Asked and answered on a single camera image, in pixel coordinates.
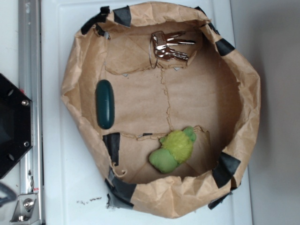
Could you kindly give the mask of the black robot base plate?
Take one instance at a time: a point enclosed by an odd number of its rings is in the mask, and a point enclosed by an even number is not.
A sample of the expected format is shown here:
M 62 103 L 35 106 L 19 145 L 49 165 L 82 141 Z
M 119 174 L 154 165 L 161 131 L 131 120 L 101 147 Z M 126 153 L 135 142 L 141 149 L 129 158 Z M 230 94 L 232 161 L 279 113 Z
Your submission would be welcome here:
M 31 103 L 0 75 L 0 178 L 3 179 L 32 147 Z

